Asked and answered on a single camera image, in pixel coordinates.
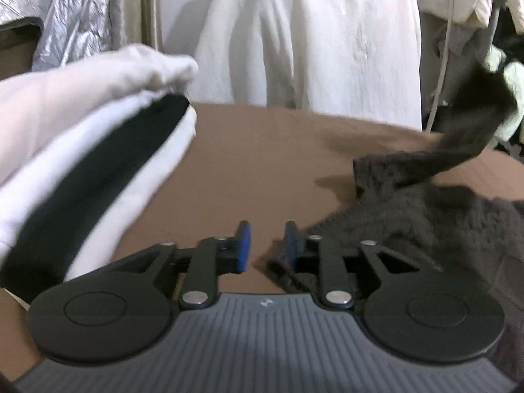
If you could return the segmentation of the pale green hanging garment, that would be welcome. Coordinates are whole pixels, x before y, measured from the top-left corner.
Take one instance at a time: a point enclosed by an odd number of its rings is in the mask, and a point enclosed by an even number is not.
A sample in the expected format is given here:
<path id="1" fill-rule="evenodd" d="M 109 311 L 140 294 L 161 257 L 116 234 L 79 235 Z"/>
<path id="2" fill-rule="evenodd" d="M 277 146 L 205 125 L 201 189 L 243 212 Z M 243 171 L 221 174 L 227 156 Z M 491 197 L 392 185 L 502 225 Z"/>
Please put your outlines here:
<path id="1" fill-rule="evenodd" d="M 496 128 L 488 148 L 519 145 L 519 130 L 523 126 L 523 63 L 491 45 L 484 66 L 502 81 L 500 100 L 505 105 L 504 120 Z"/>

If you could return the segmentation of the crumpled silver foil curtain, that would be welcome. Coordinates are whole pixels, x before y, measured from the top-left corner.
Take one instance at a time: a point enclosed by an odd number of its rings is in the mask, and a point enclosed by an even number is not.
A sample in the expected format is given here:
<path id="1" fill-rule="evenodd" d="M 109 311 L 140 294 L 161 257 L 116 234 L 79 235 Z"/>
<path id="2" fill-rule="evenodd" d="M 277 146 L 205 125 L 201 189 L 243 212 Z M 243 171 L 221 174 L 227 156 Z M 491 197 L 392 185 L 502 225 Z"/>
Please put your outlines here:
<path id="1" fill-rule="evenodd" d="M 110 0 L 51 0 L 32 70 L 43 72 L 112 49 Z"/>

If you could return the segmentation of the brown bed sheet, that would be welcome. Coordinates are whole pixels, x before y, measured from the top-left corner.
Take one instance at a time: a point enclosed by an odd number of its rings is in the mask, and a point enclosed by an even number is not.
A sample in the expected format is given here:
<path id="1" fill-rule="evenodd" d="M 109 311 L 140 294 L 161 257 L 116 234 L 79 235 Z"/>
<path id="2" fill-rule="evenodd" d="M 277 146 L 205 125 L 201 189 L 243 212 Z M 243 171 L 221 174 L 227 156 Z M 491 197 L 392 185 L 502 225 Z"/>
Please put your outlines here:
<path id="1" fill-rule="evenodd" d="M 417 151 L 433 137 L 358 120 L 304 115 L 279 107 L 197 105 L 196 138 L 186 156 L 112 250 L 114 259 L 162 241 L 192 246 L 251 222 L 246 273 L 224 291 L 269 293 L 257 260 L 293 219 L 307 227 L 350 206 L 353 161 L 367 154 Z"/>

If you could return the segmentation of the dark wooden window frame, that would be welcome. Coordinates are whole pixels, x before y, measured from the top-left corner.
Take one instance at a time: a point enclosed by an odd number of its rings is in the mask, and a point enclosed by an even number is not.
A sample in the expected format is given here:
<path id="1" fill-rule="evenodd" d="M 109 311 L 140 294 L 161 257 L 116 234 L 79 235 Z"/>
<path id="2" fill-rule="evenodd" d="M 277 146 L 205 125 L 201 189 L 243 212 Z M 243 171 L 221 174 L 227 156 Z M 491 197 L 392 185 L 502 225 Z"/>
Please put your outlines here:
<path id="1" fill-rule="evenodd" d="M 1 25 L 0 77 L 2 80 L 29 72 L 43 22 L 26 17 Z"/>

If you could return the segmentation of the black folded garment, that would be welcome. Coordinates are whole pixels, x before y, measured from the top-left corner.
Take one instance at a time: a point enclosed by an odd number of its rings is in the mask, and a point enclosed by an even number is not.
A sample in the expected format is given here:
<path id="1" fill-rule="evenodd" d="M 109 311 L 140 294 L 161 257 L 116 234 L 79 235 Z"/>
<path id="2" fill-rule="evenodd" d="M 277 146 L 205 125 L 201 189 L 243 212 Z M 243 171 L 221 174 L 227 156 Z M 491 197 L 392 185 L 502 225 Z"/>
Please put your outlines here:
<path id="1" fill-rule="evenodd" d="M 108 133 L 28 217 L 1 266 L 27 303 L 106 264 L 196 132 L 186 97 L 167 94 Z"/>

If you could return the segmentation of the dark grey knit sweater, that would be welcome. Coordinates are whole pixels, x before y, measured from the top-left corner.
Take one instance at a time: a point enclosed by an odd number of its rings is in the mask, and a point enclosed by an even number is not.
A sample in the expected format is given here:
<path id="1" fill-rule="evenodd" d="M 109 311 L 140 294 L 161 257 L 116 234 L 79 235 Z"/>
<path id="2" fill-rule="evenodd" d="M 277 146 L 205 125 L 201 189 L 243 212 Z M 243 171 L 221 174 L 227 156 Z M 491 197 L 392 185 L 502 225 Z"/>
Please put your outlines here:
<path id="1" fill-rule="evenodd" d="M 440 139 L 414 152 L 371 154 L 353 162 L 354 203 L 306 230 L 345 249 L 366 239 L 424 266 L 477 283 L 504 312 L 498 343 L 486 354 L 513 379 L 523 377 L 523 203 L 489 199 L 433 179 L 478 156 L 504 120 L 502 81 L 477 66 L 452 97 Z M 312 293 L 316 278 L 284 264 L 284 240 L 264 271 L 289 293 Z"/>

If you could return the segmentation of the white cloth draped chair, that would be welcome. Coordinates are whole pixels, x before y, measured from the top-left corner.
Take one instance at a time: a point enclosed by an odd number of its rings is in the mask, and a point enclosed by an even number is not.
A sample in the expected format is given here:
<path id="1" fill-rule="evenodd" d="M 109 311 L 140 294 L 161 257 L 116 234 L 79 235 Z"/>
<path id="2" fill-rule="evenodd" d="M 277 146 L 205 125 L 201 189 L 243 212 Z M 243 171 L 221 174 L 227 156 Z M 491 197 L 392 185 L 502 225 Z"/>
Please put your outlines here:
<path id="1" fill-rule="evenodd" d="M 211 0 L 191 100 L 420 130 L 417 0 Z"/>

